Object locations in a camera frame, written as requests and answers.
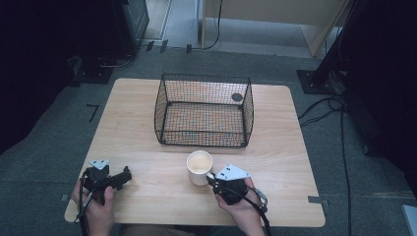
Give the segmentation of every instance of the finger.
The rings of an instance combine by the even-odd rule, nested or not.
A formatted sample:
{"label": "finger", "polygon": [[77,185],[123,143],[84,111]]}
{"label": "finger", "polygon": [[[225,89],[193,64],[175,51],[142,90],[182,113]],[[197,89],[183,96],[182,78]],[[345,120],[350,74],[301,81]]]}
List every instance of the finger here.
{"label": "finger", "polygon": [[254,185],[254,182],[252,182],[252,178],[246,178],[245,179],[245,184],[248,186],[248,187],[250,187],[250,188],[252,188],[252,189],[255,189],[255,185]]}
{"label": "finger", "polygon": [[[73,194],[71,195],[71,199],[78,205],[80,202],[80,185],[81,180],[77,180],[76,186],[74,187]],[[87,196],[83,194],[83,202],[87,199]]]}
{"label": "finger", "polygon": [[114,190],[111,186],[108,186],[104,191],[104,207],[108,210],[113,209]]}
{"label": "finger", "polygon": [[226,206],[226,201],[219,194],[216,194],[214,196],[215,196],[215,199],[217,200],[219,207]]}
{"label": "finger", "polygon": [[71,195],[71,199],[73,199],[74,202],[76,203],[80,199],[80,185],[81,185],[81,180],[78,179],[76,182],[76,186],[74,187],[73,194]]}

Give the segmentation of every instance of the wooden table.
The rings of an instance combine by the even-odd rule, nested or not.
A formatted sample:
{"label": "wooden table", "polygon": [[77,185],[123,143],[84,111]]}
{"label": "wooden table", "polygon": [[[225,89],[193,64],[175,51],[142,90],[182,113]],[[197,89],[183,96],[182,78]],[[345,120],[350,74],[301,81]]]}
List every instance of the wooden table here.
{"label": "wooden table", "polygon": [[[83,169],[91,159],[109,158],[110,174],[131,169],[133,179],[115,196],[115,221],[182,225],[234,225],[217,206],[211,186],[188,179],[186,159],[208,151],[213,171],[232,163],[251,173],[268,197],[270,226],[321,227],[321,204],[309,203],[318,191],[289,88],[253,85],[254,129],[249,145],[176,147],[161,145],[153,129],[159,80],[119,79],[107,101]],[[70,201],[66,220],[76,218]]]}

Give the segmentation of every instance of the cup rim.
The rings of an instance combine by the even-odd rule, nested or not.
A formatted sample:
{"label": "cup rim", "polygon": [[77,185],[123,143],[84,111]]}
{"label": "cup rim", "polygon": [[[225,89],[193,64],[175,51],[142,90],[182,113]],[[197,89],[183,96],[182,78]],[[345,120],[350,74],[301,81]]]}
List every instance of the cup rim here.
{"label": "cup rim", "polygon": [[196,152],[204,152],[205,154],[207,154],[208,156],[209,156],[209,160],[210,160],[210,162],[211,162],[211,164],[210,164],[210,168],[208,169],[208,171],[210,171],[211,169],[212,169],[212,156],[211,156],[211,154],[210,153],[208,153],[207,151],[205,151],[205,150],[195,150],[195,151],[193,151],[193,152],[191,152],[189,155],[188,155],[188,157],[187,157],[187,169],[189,170],[189,171],[191,171],[192,173],[194,173],[194,174],[202,174],[202,173],[196,173],[196,172],[194,172],[193,170],[191,170],[190,169],[190,165],[189,165],[189,160],[190,160],[190,156],[192,156],[194,153],[196,153]]}

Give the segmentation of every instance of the wrist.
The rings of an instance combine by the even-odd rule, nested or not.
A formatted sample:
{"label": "wrist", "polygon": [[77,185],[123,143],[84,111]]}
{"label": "wrist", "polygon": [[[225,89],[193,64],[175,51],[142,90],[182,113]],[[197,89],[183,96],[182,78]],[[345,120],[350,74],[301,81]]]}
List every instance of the wrist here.
{"label": "wrist", "polygon": [[250,232],[245,232],[246,236],[265,236],[264,230],[262,227],[251,229]]}
{"label": "wrist", "polygon": [[110,236],[110,232],[91,233],[89,236]]}

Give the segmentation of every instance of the wire mesh basket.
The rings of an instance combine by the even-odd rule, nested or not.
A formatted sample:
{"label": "wire mesh basket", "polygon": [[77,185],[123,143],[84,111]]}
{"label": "wire mesh basket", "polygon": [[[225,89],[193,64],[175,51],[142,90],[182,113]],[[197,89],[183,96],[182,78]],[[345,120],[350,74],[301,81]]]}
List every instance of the wire mesh basket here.
{"label": "wire mesh basket", "polygon": [[154,112],[161,144],[245,147],[253,124],[250,78],[162,75]]}

